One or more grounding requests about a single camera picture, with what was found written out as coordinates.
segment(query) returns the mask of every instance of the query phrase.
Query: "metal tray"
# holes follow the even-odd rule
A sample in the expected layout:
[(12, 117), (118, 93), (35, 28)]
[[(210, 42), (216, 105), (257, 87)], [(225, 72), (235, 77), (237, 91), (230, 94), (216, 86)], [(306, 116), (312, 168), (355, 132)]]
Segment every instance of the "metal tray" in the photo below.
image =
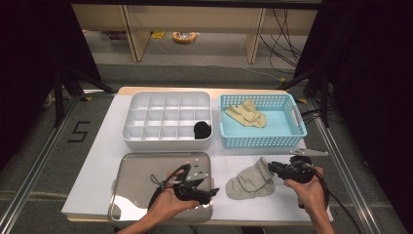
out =
[[(212, 188), (209, 156), (204, 152), (181, 153), (131, 153), (121, 161), (117, 178), (113, 184), (113, 194), (108, 211), (111, 222), (132, 222), (141, 219), (146, 213), (149, 201), (158, 187), (150, 179), (154, 175), (158, 180), (168, 176), (179, 166), (190, 163), (198, 165), (199, 172), (208, 173), (208, 177), (198, 187), (209, 191)], [(212, 216), (212, 201), (208, 205), (177, 214), (168, 223), (199, 223)]]

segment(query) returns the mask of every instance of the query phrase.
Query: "printed number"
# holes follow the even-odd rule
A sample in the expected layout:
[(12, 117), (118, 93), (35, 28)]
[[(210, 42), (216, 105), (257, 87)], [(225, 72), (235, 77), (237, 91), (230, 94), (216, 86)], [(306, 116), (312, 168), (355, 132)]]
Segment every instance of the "printed number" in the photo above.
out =
[(70, 139), (67, 142), (83, 142), (85, 141), (86, 135), (88, 134), (88, 132), (84, 132), (84, 131), (77, 131), (77, 129), (79, 128), (79, 125), (81, 124), (90, 124), (91, 121), (79, 121), (76, 124), (75, 129), (73, 130), (72, 134), (79, 134), (82, 135), (82, 139)]

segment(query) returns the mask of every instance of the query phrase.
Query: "white compartment tray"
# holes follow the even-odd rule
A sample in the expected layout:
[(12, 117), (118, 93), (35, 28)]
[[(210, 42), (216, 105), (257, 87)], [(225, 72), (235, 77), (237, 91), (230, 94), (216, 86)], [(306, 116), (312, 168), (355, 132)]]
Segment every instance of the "white compartment tray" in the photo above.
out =
[(211, 136), (195, 139), (198, 122), (212, 127), (208, 93), (138, 92), (131, 98), (122, 138), (136, 151), (207, 149)]

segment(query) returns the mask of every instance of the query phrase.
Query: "hand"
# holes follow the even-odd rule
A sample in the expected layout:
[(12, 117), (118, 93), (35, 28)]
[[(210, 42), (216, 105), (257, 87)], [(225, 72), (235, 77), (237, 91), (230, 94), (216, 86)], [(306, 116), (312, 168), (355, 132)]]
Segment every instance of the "hand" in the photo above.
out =
[(154, 204), (148, 211), (159, 223), (173, 218), (175, 215), (199, 206), (197, 201), (181, 201), (176, 198), (173, 189), (165, 189), (155, 200)]
[[(316, 168), (316, 170), (321, 175), (323, 174), (322, 168)], [(315, 233), (334, 233), (334, 229), (325, 209), (324, 190), (316, 176), (313, 176), (312, 180), (305, 184), (296, 182), (292, 179), (286, 179), (284, 184), (285, 186), (294, 189), (298, 196), (298, 202), (304, 205), (304, 209), (310, 216)]]
[(148, 213), (134, 224), (122, 229), (118, 234), (143, 234), (156, 225), (173, 218), (178, 213), (199, 206), (197, 201), (181, 201), (172, 188), (162, 191), (152, 204)]
[[(323, 174), (322, 168), (316, 167), (316, 170), (321, 175)], [(292, 179), (286, 179), (284, 185), (295, 191), (298, 196), (299, 204), (304, 205), (304, 209), (307, 213), (313, 209), (325, 210), (324, 190), (316, 176), (313, 176), (312, 180), (305, 184), (296, 182)]]

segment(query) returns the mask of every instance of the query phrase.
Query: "gray sock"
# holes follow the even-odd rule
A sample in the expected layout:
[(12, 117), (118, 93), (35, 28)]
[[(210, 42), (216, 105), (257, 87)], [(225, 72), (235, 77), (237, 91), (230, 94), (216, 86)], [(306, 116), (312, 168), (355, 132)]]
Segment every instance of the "gray sock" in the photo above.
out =
[(227, 196), (234, 200), (268, 196), (276, 188), (273, 176), (274, 174), (268, 171), (267, 161), (261, 157), (255, 165), (231, 178), (225, 185), (225, 191)]

